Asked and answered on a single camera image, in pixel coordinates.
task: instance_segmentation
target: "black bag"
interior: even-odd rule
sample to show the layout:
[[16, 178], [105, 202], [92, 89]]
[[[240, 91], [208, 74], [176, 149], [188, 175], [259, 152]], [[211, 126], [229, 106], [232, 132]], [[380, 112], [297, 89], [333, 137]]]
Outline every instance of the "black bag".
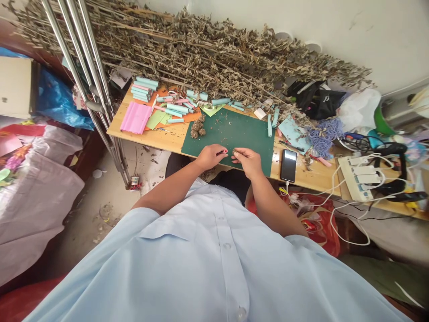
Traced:
[[308, 83], [296, 81], [287, 90], [287, 96], [295, 96], [297, 107], [313, 120], [335, 116], [336, 110], [341, 105], [341, 99], [345, 95], [345, 92], [320, 88], [323, 83], [323, 81], [317, 81], [298, 94]]

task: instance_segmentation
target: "white plastic bag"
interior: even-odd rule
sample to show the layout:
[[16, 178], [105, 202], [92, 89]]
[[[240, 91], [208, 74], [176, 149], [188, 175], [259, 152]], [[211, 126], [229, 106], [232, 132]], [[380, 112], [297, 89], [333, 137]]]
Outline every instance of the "white plastic bag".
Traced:
[[343, 131], [358, 130], [359, 133], [366, 134], [375, 129], [374, 111], [380, 100], [381, 94], [375, 89], [365, 89], [346, 98], [337, 110]]

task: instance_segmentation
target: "person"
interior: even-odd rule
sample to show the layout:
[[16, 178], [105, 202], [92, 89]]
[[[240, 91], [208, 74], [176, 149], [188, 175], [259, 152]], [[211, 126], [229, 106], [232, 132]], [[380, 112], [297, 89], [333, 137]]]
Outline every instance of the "person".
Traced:
[[219, 144], [145, 194], [25, 321], [409, 321], [308, 238], [261, 169], [235, 148], [258, 216], [198, 180]]

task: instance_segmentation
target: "green cutting mat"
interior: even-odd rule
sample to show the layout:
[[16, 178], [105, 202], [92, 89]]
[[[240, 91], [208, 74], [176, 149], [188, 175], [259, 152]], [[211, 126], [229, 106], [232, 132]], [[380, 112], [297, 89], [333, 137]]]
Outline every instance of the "green cutting mat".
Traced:
[[243, 169], [241, 164], [232, 163], [232, 150], [237, 147], [249, 148], [261, 155], [262, 171], [266, 177], [270, 176], [274, 135], [268, 137], [267, 122], [222, 109], [212, 117], [206, 115], [204, 129], [207, 134], [205, 136], [200, 136], [198, 139], [191, 138], [192, 125], [193, 122], [189, 125], [182, 153], [196, 157], [206, 145], [218, 143], [228, 149], [229, 155], [220, 163]]

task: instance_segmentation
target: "light blue shirt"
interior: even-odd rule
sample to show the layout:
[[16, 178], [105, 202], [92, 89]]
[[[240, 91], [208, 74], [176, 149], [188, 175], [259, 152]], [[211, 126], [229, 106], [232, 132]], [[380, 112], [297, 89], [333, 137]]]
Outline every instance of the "light blue shirt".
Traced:
[[25, 321], [410, 321], [302, 236], [193, 184], [164, 216], [126, 214]]

